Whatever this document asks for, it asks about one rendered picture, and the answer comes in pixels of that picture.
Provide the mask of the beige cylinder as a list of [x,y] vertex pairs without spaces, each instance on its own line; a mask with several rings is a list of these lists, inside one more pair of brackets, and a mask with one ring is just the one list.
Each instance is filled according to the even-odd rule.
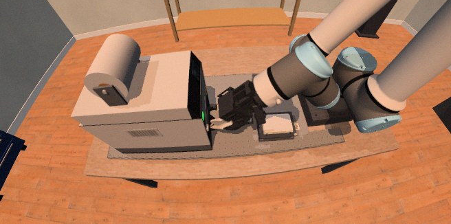
[[107,37],[85,78],[86,88],[100,97],[93,87],[100,83],[113,85],[125,99],[137,67],[141,49],[138,43],[125,34],[112,34]]

